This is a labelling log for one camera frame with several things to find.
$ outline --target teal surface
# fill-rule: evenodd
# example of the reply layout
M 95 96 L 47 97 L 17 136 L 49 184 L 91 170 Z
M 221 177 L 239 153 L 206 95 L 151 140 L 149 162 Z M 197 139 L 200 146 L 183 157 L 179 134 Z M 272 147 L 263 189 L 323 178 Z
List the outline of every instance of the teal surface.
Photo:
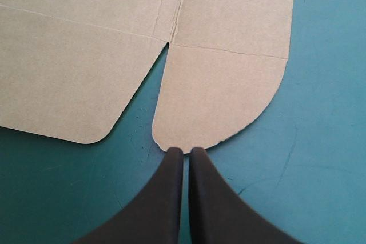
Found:
M 295 0 L 279 92 L 209 150 L 245 201 L 305 243 L 366 242 L 365 19 L 366 0 Z M 0 128 L 0 243 L 68 243 L 138 193 L 164 156 L 151 124 L 166 53 L 99 143 Z M 187 164 L 180 243 L 190 243 Z

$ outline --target cardboard flap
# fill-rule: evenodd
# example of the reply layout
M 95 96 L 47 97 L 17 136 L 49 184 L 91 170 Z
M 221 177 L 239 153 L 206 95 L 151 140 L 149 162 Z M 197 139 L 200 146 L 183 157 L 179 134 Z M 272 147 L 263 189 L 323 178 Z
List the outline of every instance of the cardboard flap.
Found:
M 293 0 L 182 0 L 153 124 L 166 150 L 211 147 L 253 122 L 288 59 Z
M 166 42 L 179 0 L 0 0 L 0 126 L 103 138 Z

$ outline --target black object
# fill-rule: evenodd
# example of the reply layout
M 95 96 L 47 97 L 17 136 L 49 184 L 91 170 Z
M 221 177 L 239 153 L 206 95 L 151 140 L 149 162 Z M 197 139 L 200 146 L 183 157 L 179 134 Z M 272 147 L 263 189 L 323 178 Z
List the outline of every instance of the black object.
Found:
M 183 152 L 170 148 L 146 186 L 117 215 L 75 244 L 178 243 Z
M 190 155 L 188 197 L 193 244 L 299 243 L 245 204 L 201 148 Z

